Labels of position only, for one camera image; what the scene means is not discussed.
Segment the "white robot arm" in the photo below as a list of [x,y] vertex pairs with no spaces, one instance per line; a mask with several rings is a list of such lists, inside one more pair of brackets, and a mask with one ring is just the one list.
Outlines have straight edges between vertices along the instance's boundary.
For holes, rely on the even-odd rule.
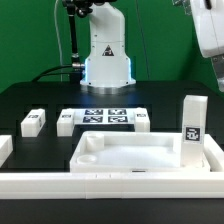
[[[125,17],[111,5],[114,0],[91,0],[91,51],[85,59],[80,84],[105,93],[136,81],[125,52]],[[201,54],[210,58],[219,90],[224,92],[224,0],[172,0],[193,18]]]

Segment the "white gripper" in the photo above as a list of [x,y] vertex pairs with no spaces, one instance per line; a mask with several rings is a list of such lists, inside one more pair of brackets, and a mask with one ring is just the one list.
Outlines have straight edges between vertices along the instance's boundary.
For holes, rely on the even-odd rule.
[[190,0],[190,5],[200,51],[205,58],[214,56],[212,66],[224,92],[224,0]]

